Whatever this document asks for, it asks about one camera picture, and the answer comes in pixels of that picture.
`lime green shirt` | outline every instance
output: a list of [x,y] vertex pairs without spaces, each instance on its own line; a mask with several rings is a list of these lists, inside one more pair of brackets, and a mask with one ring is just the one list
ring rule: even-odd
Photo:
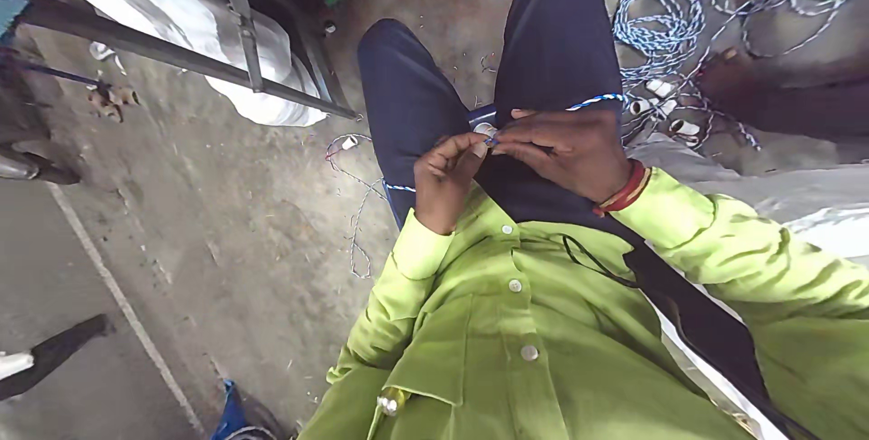
[[[866,268],[658,168],[614,217],[740,313],[781,411],[869,437]],[[572,263],[561,234],[633,279],[619,237],[517,224],[477,187],[454,234],[411,212],[300,439],[750,437],[681,372],[641,292]],[[387,387],[412,393],[395,416],[376,406]]]

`red bangle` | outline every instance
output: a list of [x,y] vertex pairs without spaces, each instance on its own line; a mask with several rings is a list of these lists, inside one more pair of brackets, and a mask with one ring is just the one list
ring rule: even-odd
[[625,187],[606,201],[594,206],[592,212],[596,215],[603,216],[604,213],[623,210],[639,199],[640,194],[646,189],[652,176],[652,169],[646,168],[642,162],[634,158],[628,158],[628,161],[631,163],[631,175],[627,178]]

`metal frame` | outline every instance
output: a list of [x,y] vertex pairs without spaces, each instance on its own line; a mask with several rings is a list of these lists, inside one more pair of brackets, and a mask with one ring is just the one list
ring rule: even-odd
[[[58,0],[30,0],[29,7],[21,15],[21,22],[104,43],[112,48],[136,53],[178,68],[186,68],[204,76],[244,87],[250,86],[248,72],[241,68],[205,57],[193,50],[128,28]],[[276,81],[263,79],[263,92],[348,119],[362,118],[353,110],[339,106],[333,101],[318,99]]]
[[238,18],[244,59],[248,63],[250,89],[254,92],[262,92],[263,73],[260,71],[260,56],[256,51],[256,29],[250,13],[250,4],[248,0],[229,0],[229,6]]
[[296,22],[294,26],[299,34],[303,52],[311,64],[310,74],[320,91],[320,98],[348,107],[341,83],[334,76],[329,55],[326,54],[326,49],[323,47],[322,27],[310,19],[293,0],[274,1],[286,9],[289,16]]

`knee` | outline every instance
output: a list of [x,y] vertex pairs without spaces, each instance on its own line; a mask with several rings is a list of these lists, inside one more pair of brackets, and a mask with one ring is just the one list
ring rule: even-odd
[[396,19],[381,19],[374,23],[359,41],[357,54],[361,57],[375,49],[394,44],[396,36],[407,30],[407,26]]

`white line on floor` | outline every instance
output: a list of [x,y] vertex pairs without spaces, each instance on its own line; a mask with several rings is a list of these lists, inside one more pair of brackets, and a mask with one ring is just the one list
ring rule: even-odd
[[197,416],[196,412],[193,411],[193,406],[190,405],[190,401],[186,396],[184,396],[181,386],[178,385],[178,381],[176,381],[175,377],[172,376],[172,371],[168,369],[168,365],[166,364],[166,361],[163,360],[162,355],[160,355],[157,346],[154,345],[150,335],[145,331],[145,327],[142,322],[139,321],[139,317],[136,316],[133,307],[129,304],[127,297],[124,295],[124,291],[117,285],[117,280],[115,280],[115,277],[112,276],[109,269],[103,263],[103,257],[96,249],[96,246],[88,235],[87,230],[85,230],[84,225],[81,224],[81,220],[78,218],[76,210],[72,209],[70,199],[67,198],[60,187],[56,184],[47,182],[46,185],[49,186],[51,195],[55,198],[57,205],[60,206],[61,211],[63,211],[63,214],[66,216],[66,220],[70,222],[70,226],[72,226],[72,230],[76,233],[76,236],[78,236],[78,240],[84,247],[84,251],[94,263],[96,271],[99,272],[100,277],[103,278],[103,282],[106,284],[106,287],[109,288],[109,291],[117,302],[118,307],[121,308],[127,321],[129,321],[129,325],[136,332],[136,336],[139,338],[139,341],[142,342],[142,346],[145,347],[145,352],[148,353],[148,357],[151,358],[154,365],[156,365],[158,370],[160,370],[160,375],[163,380],[166,381],[166,385],[172,392],[172,396],[175,397],[175,400],[178,401],[181,408],[184,410],[184,414],[187,416],[187,421],[190,422],[190,425],[194,430],[196,430],[196,433],[199,435],[205,435],[205,429],[202,427],[202,422],[199,420],[199,416]]

